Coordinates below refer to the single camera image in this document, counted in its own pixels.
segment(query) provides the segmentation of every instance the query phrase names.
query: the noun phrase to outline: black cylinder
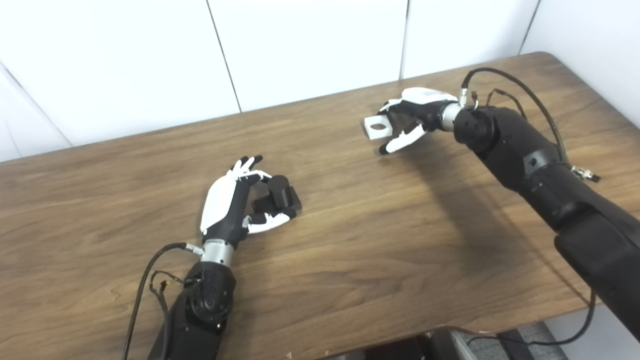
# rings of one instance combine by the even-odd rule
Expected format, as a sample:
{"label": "black cylinder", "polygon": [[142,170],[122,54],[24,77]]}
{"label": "black cylinder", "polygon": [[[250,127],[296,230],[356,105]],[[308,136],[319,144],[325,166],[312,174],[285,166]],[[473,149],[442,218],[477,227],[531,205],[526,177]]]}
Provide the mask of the black cylinder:
{"label": "black cylinder", "polygon": [[272,177],[267,183],[267,187],[276,209],[282,210],[291,206],[291,191],[289,180],[286,177],[282,175]]}

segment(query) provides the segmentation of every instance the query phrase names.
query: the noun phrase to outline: robotic arm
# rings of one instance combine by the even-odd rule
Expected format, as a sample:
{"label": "robotic arm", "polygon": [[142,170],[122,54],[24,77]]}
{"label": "robotic arm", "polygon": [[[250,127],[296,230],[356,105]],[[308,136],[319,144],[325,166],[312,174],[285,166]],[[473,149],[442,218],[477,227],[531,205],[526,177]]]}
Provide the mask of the robotic arm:
{"label": "robotic arm", "polygon": [[262,156],[238,160],[209,189],[200,224],[203,249],[194,251],[201,255],[200,261],[187,274],[184,289],[173,303],[149,360],[215,359],[233,310],[236,279],[230,266],[240,241],[247,234],[273,229],[296,216],[291,203],[244,216],[251,185],[261,181],[271,189],[270,182],[286,181],[283,176],[252,170],[260,160]]}
{"label": "robotic arm", "polygon": [[[416,121],[380,153],[399,150],[430,131],[453,132],[556,232],[556,249],[640,341],[640,222],[587,186],[582,180],[599,178],[571,166],[562,149],[519,113],[477,103],[465,107],[466,91],[463,86],[458,102],[412,88],[405,90],[411,96],[403,92],[401,101],[388,102],[380,113],[403,113]],[[429,101],[435,93],[440,97]]]}

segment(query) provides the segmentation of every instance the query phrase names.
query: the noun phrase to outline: wood grain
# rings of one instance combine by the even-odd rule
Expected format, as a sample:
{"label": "wood grain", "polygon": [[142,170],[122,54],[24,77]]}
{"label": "wood grain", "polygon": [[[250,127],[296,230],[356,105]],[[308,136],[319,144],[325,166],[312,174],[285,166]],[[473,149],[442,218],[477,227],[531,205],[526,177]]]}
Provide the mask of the wood grain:
{"label": "wood grain", "polygon": [[[572,161],[602,175],[593,188],[640,217],[638,130],[548,54],[488,65],[525,81]],[[385,158],[384,140],[365,135],[362,119],[402,89],[456,94],[469,69],[1,164],[0,354],[118,358],[147,261],[165,243],[199,242],[208,187],[245,154],[290,179],[303,213],[239,247],[220,360],[318,359],[441,325],[497,331],[584,307],[588,289],[552,231],[450,133]],[[496,86],[550,135],[522,91],[493,74],[472,82],[481,99]],[[157,267],[184,275],[195,260],[170,252]],[[160,323],[147,293],[132,359],[146,359]]]}

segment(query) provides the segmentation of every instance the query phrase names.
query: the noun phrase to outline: white square block with hole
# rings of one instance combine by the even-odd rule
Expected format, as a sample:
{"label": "white square block with hole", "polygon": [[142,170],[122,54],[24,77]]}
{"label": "white square block with hole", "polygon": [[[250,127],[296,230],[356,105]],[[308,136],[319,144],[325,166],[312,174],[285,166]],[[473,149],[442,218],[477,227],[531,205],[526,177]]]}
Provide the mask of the white square block with hole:
{"label": "white square block with hole", "polygon": [[364,128],[371,140],[386,138],[394,133],[386,115],[376,115],[364,119]]}

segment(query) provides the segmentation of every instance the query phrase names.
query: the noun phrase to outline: wire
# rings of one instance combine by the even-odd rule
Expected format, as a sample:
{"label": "wire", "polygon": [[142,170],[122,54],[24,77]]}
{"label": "wire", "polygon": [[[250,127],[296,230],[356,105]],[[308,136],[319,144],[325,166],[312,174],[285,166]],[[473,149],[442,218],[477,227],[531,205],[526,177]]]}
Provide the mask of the wire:
{"label": "wire", "polygon": [[509,80],[511,80],[512,82],[516,83],[520,88],[522,88],[522,90],[524,90],[527,95],[529,95],[529,97],[536,103],[536,105],[538,105],[538,107],[540,108],[540,111],[542,112],[542,114],[545,116],[547,122],[549,123],[549,126],[551,127],[551,131],[554,134],[554,137],[556,138],[556,144],[558,145],[558,147],[560,148],[560,157],[562,157],[562,159],[564,161],[569,161],[567,155],[566,155],[566,149],[564,148],[564,142],[562,140],[562,136],[560,135],[560,131],[558,131],[558,128],[556,126],[556,122],[554,121],[554,119],[551,117],[551,114],[549,113],[549,111],[547,110],[547,108],[545,107],[545,105],[540,101],[540,99],[538,98],[538,96],[536,96],[536,94],[522,81],[520,81],[518,78],[516,78],[515,76],[504,72],[502,70],[498,70],[495,69],[493,67],[479,67],[477,69],[471,70],[467,76],[465,76],[465,79],[462,81],[462,89],[468,89],[469,88],[469,82],[471,81],[471,77],[473,77],[473,75],[477,72],[492,72],[494,74],[498,74],[500,76],[503,76]]}
{"label": "wire", "polygon": [[171,337],[171,324],[169,317],[169,307],[166,305],[166,299],[164,298],[164,289],[166,289],[168,283],[166,280],[160,283],[160,292],[158,292],[153,285],[153,281],[149,282],[149,290],[156,296],[158,302],[160,303],[160,308],[162,309],[162,314],[164,316],[164,341],[162,346],[162,355],[160,356],[160,360],[165,360],[166,355],[169,351],[169,339]]}
{"label": "wire", "polygon": [[520,104],[520,101],[518,101],[518,98],[509,94],[508,92],[495,88],[493,90],[491,90],[491,92],[489,93],[489,96],[486,97],[486,107],[489,107],[489,103],[491,102],[491,96],[493,95],[494,92],[497,92],[500,95],[504,95],[506,97],[509,97],[511,100],[513,100],[513,102],[516,103],[516,106],[518,106],[518,111],[520,111],[520,114],[522,115],[522,117],[526,120],[529,121],[529,119],[527,119],[527,115],[525,115],[524,113],[524,109],[522,108],[522,105]]}
{"label": "wire", "polygon": [[133,337],[133,329],[136,326],[136,317],[138,317],[138,309],[140,308],[140,301],[142,300],[142,292],[145,289],[145,282],[147,281],[147,277],[149,276],[149,272],[151,268],[156,263],[156,260],[160,257],[160,255],[171,249],[185,249],[187,247],[187,243],[171,243],[169,245],[165,245],[161,248],[154,257],[151,258],[147,268],[142,273],[142,279],[140,280],[140,285],[138,286],[138,293],[136,294],[136,301],[133,304],[133,312],[131,313],[131,320],[129,320],[129,328],[127,329],[127,337],[125,339],[124,348],[122,349],[122,360],[127,360],[127,356],[129,355],[129,347],[131,346],[131,338]]}
{"label": "wire", "polygon": [[167,353],[169,353],[169,342],[171,341],[171,317],[169,316],[169,307],[167,306],[166,299],[164,297],[164,290],[169,284],[168,282],[166,282],[166,280],[161,282],[160,291],[157,291],[154,288],[154,279],[156,278],[157,274],[165,274],[168,277],[172,278],[173,280],[181,284],[188,284],[190,283],[190,281],[182,280],[176,275],[173,275],[170,272],[166,272],[164,270],[154,271],[154,273],[151,275],[151,280],[149,280],[149,291],[151,291],[151,293],[153,293],[158,299],[158,302],[160,303],[160,308],[162,309],[162,314],[164,316],[164,341],[163,341],[162,356],[160,357],[160,360],[165,360]]}
{"label": "wire", "polygon": [[554,346],[554,345],[566,345],[569,343],[573,343],[574,341],[578,340],[582,335],[584,335],[585,332],[587,332],[587,329],[589,328],[589,326],[591,325],[591,321],[593,320],[593,313],[596,309],[596,293],[595,291],[591,290],[591,300],[589,301],[589,311],[587,312],[587,317],[584,320],[584,325],[582,325],[582,328],[580,328],[580,330],[578,330],[578,332],[575,333],[575,335],[573,335],[571,338],[565,339],[565,340],[561,340],[561,341],[520,341],[520,340],[514,340],[514,339],[505,339],[505,338],[499,338],[497,336],[475,336],[473,338],[470,338],[467,341],[467,346],[469,346],[469,344],[471,344],[472,342],[474,342],[475,340],[479,340],[479,339],[493,339],[493,340],[500,340],[500,341],[508,341],[511,343],[516,343],[516,344],[521,344],[521,345],[526,345],[526,346],[531,346],[531,345],[541,345],[541,346]]}

